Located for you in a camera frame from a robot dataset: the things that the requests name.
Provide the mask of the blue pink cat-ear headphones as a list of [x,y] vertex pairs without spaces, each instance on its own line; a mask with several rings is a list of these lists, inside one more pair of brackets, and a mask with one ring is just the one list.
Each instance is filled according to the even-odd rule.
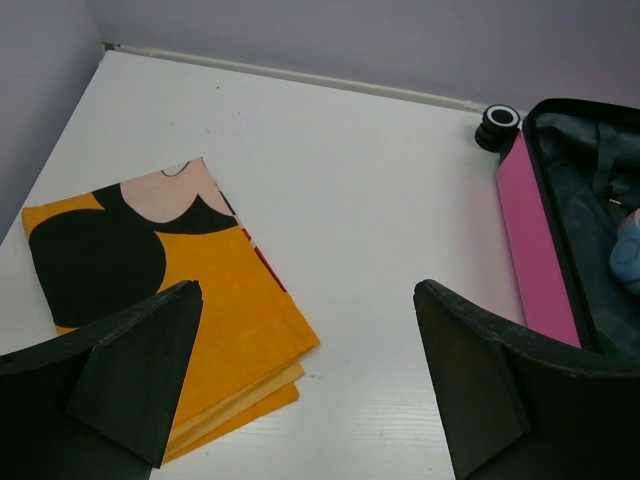
[[631,212],[619,225],[617,239],[609,256],[614,278],[632,295],[639,295],[640,284],[639,210]]

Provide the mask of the pink hard-shell suitcase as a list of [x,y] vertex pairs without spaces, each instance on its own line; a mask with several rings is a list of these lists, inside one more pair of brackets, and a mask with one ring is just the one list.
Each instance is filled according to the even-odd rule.
[[474,133],[496,183],[526,326],[612,357],[639,357],[639,295],[614,278],[617,230],[639,210],[639,112],[547,99],[489,106]]

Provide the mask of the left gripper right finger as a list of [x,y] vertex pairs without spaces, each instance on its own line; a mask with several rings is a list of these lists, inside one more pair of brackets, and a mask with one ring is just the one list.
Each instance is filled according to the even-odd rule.
[[459,479],[635,479],[639,366],[493,314],[433,280],[414,305]]

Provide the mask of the orange black cloth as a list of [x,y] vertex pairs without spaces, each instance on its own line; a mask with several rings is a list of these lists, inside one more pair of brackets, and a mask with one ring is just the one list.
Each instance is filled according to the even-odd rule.
[[67,413],[160,466],[298,399],[320,341],[202,159],[25,207]]

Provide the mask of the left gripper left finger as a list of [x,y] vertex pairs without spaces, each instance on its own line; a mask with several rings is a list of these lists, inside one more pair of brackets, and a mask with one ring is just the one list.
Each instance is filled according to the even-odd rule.
[[160,468],[203,308],[180,282],[1,358],[4,479],[147,479]]

